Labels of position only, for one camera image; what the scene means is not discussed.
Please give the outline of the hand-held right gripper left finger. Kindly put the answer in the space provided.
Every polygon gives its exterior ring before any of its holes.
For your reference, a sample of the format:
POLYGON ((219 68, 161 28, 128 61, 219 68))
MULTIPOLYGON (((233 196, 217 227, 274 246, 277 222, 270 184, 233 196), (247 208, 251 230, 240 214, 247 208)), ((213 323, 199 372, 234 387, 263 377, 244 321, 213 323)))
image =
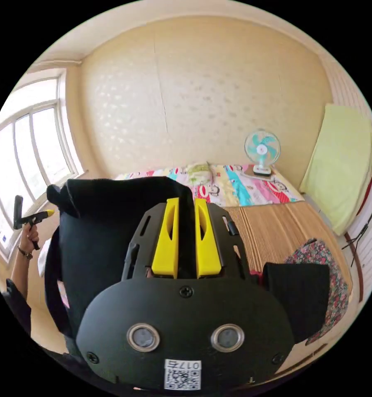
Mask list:
POLYGON ((151 270, 155 276, 178 277, 179 198, 167 200, 151 270))

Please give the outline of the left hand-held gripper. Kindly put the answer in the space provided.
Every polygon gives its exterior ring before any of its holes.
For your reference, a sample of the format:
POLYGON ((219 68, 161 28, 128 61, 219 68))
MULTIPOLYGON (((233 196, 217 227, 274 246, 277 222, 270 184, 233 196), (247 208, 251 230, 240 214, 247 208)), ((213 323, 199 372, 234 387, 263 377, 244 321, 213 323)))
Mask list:
MULTIPOLYGON (((32 215, 22 216, 22 212, 14 212, 13 228, 14 230, 21 230, 22 232, 25 224, 30 224, 31 226, 37 225, 38 223, 41 223, 44 219, 52 216, 54 213, 54 210, 46 210, 32 215)), ((35 245, 35 248, 37 248, 36 251, 40 250, 40 247, 38 245, 35 245)))

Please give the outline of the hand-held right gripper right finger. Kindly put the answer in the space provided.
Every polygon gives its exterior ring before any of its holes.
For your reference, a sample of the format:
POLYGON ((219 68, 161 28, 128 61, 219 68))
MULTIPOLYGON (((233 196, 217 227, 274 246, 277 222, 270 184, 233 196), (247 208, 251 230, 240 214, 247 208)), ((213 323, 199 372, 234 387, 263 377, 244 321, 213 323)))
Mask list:
POLYGON ((213 232, 213 226, 205 199, 196 198, 195 237, 196 237, 196 274, 198 278, 220 274, 220 258, 213 232))

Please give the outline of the person's left hand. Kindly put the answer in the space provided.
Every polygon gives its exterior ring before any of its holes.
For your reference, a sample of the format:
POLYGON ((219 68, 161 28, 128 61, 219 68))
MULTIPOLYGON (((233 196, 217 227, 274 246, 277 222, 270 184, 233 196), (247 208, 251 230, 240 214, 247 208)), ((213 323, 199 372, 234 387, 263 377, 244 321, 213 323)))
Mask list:
POLYGON ((38 245, 38 241, 39 241, 39 236, 38 236, 37 226, 36 225, 31 226, 30 224, 25 224, 21 232, 21 238, 18 245, 18 249, 26 258, 31 259, 32 252, 34 250, 37 250, 37 248, 35 248, 35 245, 38 245))

